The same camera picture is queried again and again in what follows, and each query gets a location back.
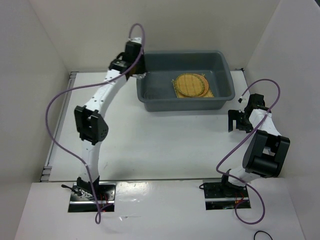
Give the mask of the round orange woven basket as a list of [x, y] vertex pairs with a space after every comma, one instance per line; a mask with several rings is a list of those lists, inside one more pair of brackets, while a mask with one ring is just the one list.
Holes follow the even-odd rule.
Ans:
[[203, 75], [199, 74], [198, 76], [201, 78], [202, 82], [204, 83], [204, 90], [203, 90], [202, 94], [199, 95], [199, 97], [203, 97], [209, 91], [209, 83]]

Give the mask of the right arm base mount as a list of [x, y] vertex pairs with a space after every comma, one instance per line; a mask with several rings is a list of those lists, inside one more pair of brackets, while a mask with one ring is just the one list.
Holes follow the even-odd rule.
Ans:
[[246, 187], [232, 188], [221, 183], [220, 178], [204, 180], [198, 187], [204, 193], [205, 209], [211, 210], [234, 210], [250, 209], [251, 204]]

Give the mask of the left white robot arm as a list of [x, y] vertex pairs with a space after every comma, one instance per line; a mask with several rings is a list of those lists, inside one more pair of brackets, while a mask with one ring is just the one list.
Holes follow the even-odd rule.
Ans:
[[118, 91], [130, 77], [146, 73], [142, 39], [129, 39], [124, 52], [120, 53], [109, 66], [103, 85], [94, 93], [92, 98], [83, 106], [76, 106], [74, 117], [76, 130], [82, 140], [81, 158], [85, 165], [76, 180], [76, 185], [88, 200], [94, 200], [100, 193], [99, 154], [102, 141], [106, 138], [109, 127], [104, 120], [106, 111]]

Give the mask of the clear glass cup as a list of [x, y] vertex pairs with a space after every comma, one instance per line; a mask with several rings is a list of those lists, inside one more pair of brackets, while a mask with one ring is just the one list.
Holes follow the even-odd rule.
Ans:
[[159, 93], [156, 90], [149, 89], [145, 91], [143, 97], [146, 100], [156, 100], [159, 99]]
[[136, 78], [137, 80], [144, 79], [146, 76], [147, 76], [147, 72], [132, 75], [132, 77]]

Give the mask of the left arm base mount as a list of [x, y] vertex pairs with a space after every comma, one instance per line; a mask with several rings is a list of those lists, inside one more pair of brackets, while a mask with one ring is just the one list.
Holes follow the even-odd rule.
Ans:
[[[113, 212], [115, 209], [116, 183], [101, 181], [99, 192], [96, 194], [98, 205], [102, 208], [102, 212]], [[91, 193], [77, 187], [74, 183], [72, 186], [61, 185], [64, 189], [69, 189], [69, 213], [88, 213], [97, 212], [96, 202]]]

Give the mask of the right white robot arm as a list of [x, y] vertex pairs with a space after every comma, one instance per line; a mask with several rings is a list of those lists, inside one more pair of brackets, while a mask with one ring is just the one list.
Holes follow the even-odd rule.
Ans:
[[228, 111], [229, 132], [236, 128], [247, 134], [252, 133], [265, 114], [267, 117], [253, 133], [242, 165], [227, 171], [237, 178], [222, 176], [219, 191], [225, 197], [231, 196], [236, 190], [241, 190], [246, 183], [253, 180], [278, 177], [290, 147], [289, 138], [277, 131], [272, 121], [272, 114], [267, 113], [268, 108], [265, 106], [263, 95], [255, 93], [249, 98], [240, 98], [238, 101], [240, 109]]

